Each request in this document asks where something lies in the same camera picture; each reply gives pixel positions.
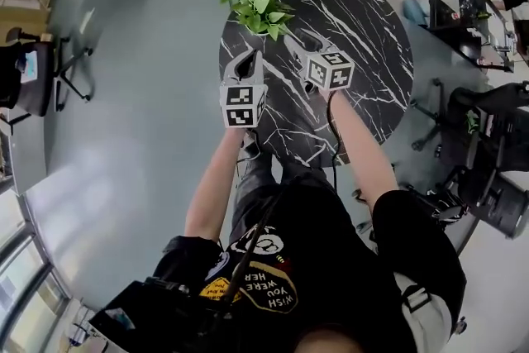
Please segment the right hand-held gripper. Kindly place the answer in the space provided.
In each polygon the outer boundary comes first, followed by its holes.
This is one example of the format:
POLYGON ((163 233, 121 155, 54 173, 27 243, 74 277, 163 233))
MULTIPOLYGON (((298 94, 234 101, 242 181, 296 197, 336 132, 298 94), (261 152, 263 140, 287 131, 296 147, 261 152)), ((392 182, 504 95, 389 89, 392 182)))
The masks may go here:
POLYGON ((306 92, 350 87, 355 62, 345 51, 328 48, 328 41, 314 31, 296 28, 294 35, 298 39, 284 36, 283 42, 289 54, 303 66, 299 75, 306 92))

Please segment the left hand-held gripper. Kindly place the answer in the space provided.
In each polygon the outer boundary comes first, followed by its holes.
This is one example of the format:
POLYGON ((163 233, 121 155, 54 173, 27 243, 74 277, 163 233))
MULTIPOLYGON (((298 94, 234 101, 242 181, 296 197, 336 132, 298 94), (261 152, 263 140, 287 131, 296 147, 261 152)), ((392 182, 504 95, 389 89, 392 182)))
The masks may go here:
POLYGON ((267 91, 262 52, 248 49, 234 57, 226 65, 219 88, 225 127, 256 128, 266 106, 267 91))

